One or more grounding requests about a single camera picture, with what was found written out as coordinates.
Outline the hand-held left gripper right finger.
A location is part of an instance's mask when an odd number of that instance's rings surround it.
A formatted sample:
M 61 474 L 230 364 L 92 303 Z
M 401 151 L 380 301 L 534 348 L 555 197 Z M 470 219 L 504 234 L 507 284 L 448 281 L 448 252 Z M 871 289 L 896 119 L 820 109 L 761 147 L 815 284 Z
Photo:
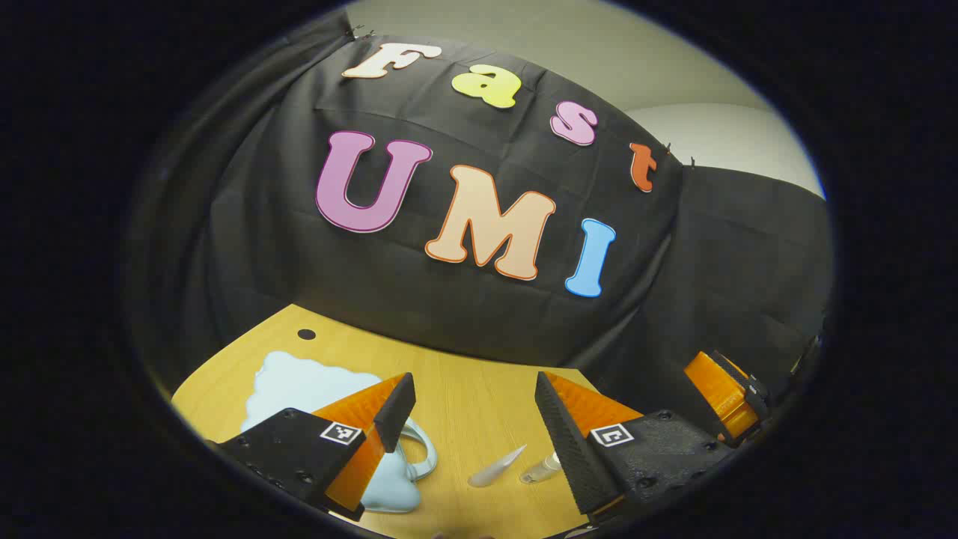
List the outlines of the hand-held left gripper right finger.
M 677 412 L 636 412 L 554 373 L 538 373 L 534 399 L 579 512 L 592 524 L 661 511 L 733 453 Z

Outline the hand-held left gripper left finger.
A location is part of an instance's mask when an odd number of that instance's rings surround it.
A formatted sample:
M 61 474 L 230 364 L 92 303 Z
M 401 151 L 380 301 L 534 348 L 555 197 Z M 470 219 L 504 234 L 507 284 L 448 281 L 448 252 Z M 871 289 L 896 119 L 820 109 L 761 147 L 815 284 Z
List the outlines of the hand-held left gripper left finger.
M 285 407 L 213 450 L 318 511 L 357 521 L 415 403 L 413 376 L 403 373 L 314 412 Z

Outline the white pump bottle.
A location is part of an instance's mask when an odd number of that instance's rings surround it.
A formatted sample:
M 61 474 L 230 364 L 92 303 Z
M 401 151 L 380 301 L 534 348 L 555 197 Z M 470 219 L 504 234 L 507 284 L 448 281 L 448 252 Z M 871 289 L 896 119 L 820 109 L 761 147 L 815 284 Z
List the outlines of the white pump bottle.
M 561 471 L 562 466 L 558 459 L 558 453 L 553 451 L 553 453 L 545 457 L 540 463 L 536 463 L 527 468 L 527 470 L 520 475 L 519 480 L 523 482 L 523 484 L 537 484 L 537 482 L 547 481 L 549 478 L 553 478 L 554 475 L 557 475 Z

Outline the white squeeze tube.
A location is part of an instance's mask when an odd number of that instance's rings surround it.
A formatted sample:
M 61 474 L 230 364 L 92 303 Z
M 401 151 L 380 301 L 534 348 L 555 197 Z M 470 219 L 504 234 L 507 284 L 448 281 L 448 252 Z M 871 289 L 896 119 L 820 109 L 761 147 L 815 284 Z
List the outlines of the white squeeze tube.
M 514 461 L 516 461 L 517 457 L 523 453 L 526 447 L 527 445 L 521 445 L 516 448 L 516 450 L 510 451 L 510 453 L 506 454 L 506 456 L 500 457 L 498 460 L 493 461 L 493 463 L 489 464 L 489 466 L 482 468 L 473 475 L 470 475 L 466 483 L 473 488 L 489 487 L 513 465 Z

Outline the light blue suitcase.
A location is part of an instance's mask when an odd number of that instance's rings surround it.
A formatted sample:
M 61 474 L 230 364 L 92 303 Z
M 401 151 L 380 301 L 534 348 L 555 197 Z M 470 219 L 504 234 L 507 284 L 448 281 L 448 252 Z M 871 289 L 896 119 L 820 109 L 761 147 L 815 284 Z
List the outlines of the light blue suitcase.
M 285 407 L 314 412 L 380 382 L 381 378 L 372 373 L 348 371 L 312 359 L 296 358 L 284 351 L 273 351 L 266 355 L 254 375 L 254 391 L 246 401 L 247 417 L 242 430 L 249 430 Z M 408 513 L 420 505 L 416 481 L 436 468 L 438 454 L 430 438 L 413 419 L 405 421 L 401 433 L 424 444 L 427 457 L 421 463 L 410 464 L 401 447 L 384 454 L 361 498 L 366 511 Z

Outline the black backdrop cloth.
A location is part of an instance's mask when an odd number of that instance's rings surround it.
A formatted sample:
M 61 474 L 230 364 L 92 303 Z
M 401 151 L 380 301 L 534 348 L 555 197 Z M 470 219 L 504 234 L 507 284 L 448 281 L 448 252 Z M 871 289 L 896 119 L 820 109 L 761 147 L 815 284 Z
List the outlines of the black backdrop cloth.
M 347 28 L 329 15 L 223 76 L 141 178 L 124 291 L 167 388 L 294 304 L 466 357 L 575 368 L 711 430 L 684 374 L 699 351 L 767 388 L 773 327 L 823 324 L 821 195 L 685 165 L 503 50 Z

